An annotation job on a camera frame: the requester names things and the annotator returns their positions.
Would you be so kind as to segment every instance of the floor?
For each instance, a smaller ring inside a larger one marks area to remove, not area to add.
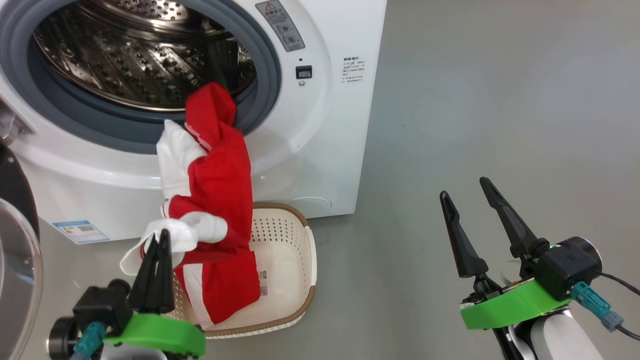
[[[472,281],[457,277],[438,203],[448,190],[499,277],[508,241],[481,176],[536,235],[589,238],[606,271],[637,283],[638,13],[633,0],[389,0],[358,209],[312,221],[311,307],[289,329],[210,341],[208,358],[500,358],[490,332],[463,326]],[[87,286],[122,276],[129,246],[75,246],[43,224],[43,303],[23,359],[45,358],[51,324]],[[631,292],[594,286],[640,330]],[[635,341],[574,309],[605,359],[637,359]]]

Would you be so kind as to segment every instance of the stainless steel drum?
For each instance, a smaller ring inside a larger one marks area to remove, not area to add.
[[[256,76],[233,34],[173,1],[78,1],[48,16],[34,38],[73,84],[139,110],[184,111],[210,81],[236,96]]]

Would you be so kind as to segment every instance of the laundry basket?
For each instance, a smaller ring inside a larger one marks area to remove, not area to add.
[[[257,263],[260,299],[224,322],[203,328],[209,339],[239,338],[290,327],[300,321],[314,298],[316,244],[307,219],[299,211],[284,204],[254,204],[249,246]],[[193,310],[176,276],[173,294],[175,310],[167,316],[194,322]]]

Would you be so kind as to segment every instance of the washing machine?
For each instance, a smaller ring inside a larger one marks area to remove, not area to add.
[[[353,213],[386,0],[0,0],[0,136],[78,243],[161,216],[164,119],[217,81],[255,201]]]

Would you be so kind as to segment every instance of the green plastic band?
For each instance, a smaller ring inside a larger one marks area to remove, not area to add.
[[[552,298],[537,281],[525,282],[498,297],[460,311],[467,329],[496,329],[536,318],[571,302]]]
[[[121,336],[104,342],[124,343],[172,354],[203,356],[205,336],[193,324],[157,314],[135,314]]]

